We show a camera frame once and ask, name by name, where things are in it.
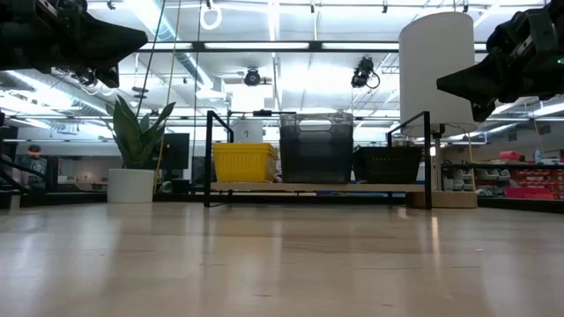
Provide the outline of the black aluminium rig frame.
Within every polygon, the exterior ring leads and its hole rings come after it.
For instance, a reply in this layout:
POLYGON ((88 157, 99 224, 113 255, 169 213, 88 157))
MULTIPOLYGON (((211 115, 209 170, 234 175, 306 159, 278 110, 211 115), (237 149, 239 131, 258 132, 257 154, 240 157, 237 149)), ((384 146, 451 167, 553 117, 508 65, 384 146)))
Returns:
MULTIPOLYGON (((220 53, 220 52, 293 52, 293 53, 399 53, 399 44, 396 42, 350 42, 350 41, 154 41, 144 44, 144 46, 134 50, 135 53, 171 53, 171 54, 187 54, 187 53, 220 53)), ((212 202, 212 182, 211 182, 211 166, 212 166, 212 124, 213 122, 220 123, 228 134, 228 142, 234 141, 234 132, 230 129, 227 122, 223 121, 214 111, 209 111, 205 116, 206 119, 206 139, 205 139, 205 162, 204 162, 204 193, 201 201, 205 208, 211 207, 212 202)), ((427 167, 425 167, 426 180, 424 182, 424 200, 423 208, 430 210, 431 207, 431 172, 432 167, 430 157, 431 134, 434 133, 430 129, 430 112, 423 111, 416 114, 409 121, 402 122, 397 128, 391 129, 387 132, 387 146, 392 147, 392 134, 403 128, 407 123, 413 120, 421 119, 424 121, 424 158, 427 167)), ((15 181, 9 174, 4 172, 4 165, 10 166, 13 169, 18 169, 22 172, 33 173, 46 182, 47 186, 55 185, 55 181, 47 178, 46 175, 36 173, 36 171, 25 168, 24 166, 17 165, 2 158, 2 145, 0 145, 0 178, 10 184, 12 188, 21 193, 29 195, 42 195, 41 191, 32 191, 23 187, 20 183, 15 181)), ((446 165, 444 168, 507 168, 507 169, 524 169, 524 170, 562 170, 564 171, 564 163, 558 165, 540 165, 540 164, 482 164, 482 163, 468 163, 462 165, 446 165)), ((384 189, 366 189, 367 191, 377 191, 387 193, 387 200, 392 200, 392 192, 407 192, 407 189, 392 189, 392 185, 383 185, 384 189)))

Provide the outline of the black mesh plastic basket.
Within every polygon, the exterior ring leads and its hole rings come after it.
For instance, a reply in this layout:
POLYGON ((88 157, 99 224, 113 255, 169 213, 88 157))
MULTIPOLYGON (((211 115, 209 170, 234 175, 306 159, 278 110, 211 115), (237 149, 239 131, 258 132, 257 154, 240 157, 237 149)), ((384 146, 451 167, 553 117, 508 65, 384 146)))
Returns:
POLYGON ((422 151, 411 151, 411 150, 398 150, 398 151, 383 151, 383 150, 360 150, 356 151, 355 154, 397 154, 397 155, 416 155, 420 154, 422 151))
POLYGON ((352 151, 360 151, 360 150, 383 150, 383 151, 398 151, 398 150, 411 150, 411 151, 423 151, 424 148, 416 147, 416 146, 398 146, 398 147, 383 147, 383 146, 355 146, 353 147, 352 151))
POLYGON ((369 184, 413 184, 423 154, 353 154, 357 182, 369 184))

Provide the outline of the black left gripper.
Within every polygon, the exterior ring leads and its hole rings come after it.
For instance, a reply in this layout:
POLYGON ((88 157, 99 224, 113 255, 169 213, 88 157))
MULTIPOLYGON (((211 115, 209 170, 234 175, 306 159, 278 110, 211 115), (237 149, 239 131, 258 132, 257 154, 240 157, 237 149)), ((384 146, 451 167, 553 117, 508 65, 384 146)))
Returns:
POLYGON ((35 6, 54 32, 66 66, 86 85, 117 88, 118 63, 148 42, 144 31, 94 18, 87 0, 35 0, 35 6))

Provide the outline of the yellow plastic basket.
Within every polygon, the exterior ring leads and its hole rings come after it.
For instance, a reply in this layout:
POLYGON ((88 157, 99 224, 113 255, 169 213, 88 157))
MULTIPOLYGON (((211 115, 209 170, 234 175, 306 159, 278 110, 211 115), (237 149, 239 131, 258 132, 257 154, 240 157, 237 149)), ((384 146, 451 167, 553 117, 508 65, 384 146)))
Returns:
POLYGON ((267 143, 215 143, 212 146, 214 150, 220 151, 262 151, 275 149, 274 146, 267 143))
POLYGON ((277 157, 266 152, 214 155, 218 182, 273 182, 277 157))
POLYGON ((228 144, 218 144, 213 148, 215 153, 266 153, 276 156, 278 151, 269 146, 243 146, 242 144, 236 144, 234 147, 228 144))

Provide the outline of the black monitor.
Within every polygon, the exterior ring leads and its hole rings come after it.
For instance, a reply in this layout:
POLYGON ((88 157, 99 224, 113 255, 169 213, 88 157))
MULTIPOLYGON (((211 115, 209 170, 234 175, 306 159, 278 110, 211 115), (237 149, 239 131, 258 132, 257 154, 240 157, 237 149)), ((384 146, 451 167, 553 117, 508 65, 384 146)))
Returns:
POLYGON ((161 169, 181 170, 189 168, 189 134, 165 134, 161 169))

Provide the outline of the snake plant in white pot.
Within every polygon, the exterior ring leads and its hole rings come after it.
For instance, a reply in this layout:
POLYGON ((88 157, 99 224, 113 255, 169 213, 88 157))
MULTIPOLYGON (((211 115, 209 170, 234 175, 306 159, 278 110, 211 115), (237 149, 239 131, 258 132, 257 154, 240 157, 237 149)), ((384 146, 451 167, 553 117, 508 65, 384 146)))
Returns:
POLYGON ((109 203, 151 203, 155 172, 145 168, 157 144, 163 140, 166 120, 175 103, 167 104, 154 122, 150 115, 142 119, 133 113, 120 95, 114 105, 107 105, 111 122, 106 123, 122 157, 122 167, 109 170, 109 203))

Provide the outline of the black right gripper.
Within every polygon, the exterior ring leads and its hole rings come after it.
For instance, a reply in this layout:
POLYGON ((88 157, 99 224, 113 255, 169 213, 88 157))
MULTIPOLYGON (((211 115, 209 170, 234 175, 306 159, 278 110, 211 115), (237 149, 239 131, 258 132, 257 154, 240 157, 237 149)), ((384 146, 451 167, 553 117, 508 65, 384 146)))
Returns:
POLYGON ((495 27, 479 63, 436 80, 438 90, 468 100, 472 116, 483 122, 495 103, 512 103, 522 95, 524 71, 537 55, 542 32, 549 30, 546 7, 519 11, 495 27))

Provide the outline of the person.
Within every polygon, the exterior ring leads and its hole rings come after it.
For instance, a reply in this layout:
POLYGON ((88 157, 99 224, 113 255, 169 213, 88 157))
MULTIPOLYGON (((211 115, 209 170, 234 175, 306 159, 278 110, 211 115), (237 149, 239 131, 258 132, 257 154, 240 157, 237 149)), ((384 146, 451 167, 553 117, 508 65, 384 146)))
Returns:
MULTIPOLYGON (((19 158, 19 163, 30 170, 33 170, 41 175, 46 174, 47 160, 41 157, 41 147, 37 144, 31 144, 27 148, 27 154, 19 158)), ((38 175, 23 171, 21 173, 22 181, 30 189, 44 190, 46 182, 38 175)))

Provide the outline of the wooden shelf with black frame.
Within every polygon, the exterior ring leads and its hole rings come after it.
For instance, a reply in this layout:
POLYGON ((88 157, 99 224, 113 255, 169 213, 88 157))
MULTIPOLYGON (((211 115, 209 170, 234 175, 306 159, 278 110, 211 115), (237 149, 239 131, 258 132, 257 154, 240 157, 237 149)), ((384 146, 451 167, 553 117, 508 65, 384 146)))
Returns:
POLYGON ((407 126, 417 119, 421 118, 424 123, 424 160, 425 160, 425 183, 417 184, 292 184, 292 183, 216 183, 212 182, 212 131, 213 122, 217 121, 227 132, 227 141, 232 144, 234 142, 234 131, 229 124, 222 120, 213 110, 208 110, 206 114, 206 138, 204 150, 204 198, 203 204, 205 208, 211 207, 211 198, 213 190, 226 190, 229 195, 234 190, 248 191, 286 191, 286 192, 316 192, 316 191, 337 191, 337 192, 384 192, 389 197, 393 196, 393 192, 405 193, 424 193, 424 209, 431 210, 433 208, 433 188, 431 182, 432 165, 431 165, 431 131, 430 131, 430 113, 423 111, 416 114, 408 121, 402 122, 399 126, 391 129, 387 133, 387 145, 392 147, 392 134, 407 126))

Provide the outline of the rack with red bins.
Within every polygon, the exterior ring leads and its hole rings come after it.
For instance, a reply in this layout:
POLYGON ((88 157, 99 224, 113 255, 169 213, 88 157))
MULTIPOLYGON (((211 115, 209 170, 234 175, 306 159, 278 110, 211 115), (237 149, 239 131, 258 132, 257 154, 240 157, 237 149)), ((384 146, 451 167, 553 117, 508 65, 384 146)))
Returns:
POLYGON ((564 157, 528 160, 516 151, 502 151, 481 162, 442 163, 445 191, 473 191, 478 197, 564 201, 564 157))

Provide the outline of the white cylindrical bin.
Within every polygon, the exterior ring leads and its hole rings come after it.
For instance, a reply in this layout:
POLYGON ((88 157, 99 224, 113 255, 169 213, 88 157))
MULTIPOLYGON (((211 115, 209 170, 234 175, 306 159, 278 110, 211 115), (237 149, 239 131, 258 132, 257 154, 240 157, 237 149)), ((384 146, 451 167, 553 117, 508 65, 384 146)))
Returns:
POLYGON ((473 192, 444 191, 441 139, 476 129, 467 101, 442 92, 436 80, 475 62, 473 21, 462 12, 427 15, 399 34, 400 121, 405 136, 423 141, 425 183, 421 192, 406 195, 412 208, 475 209, 473 192))

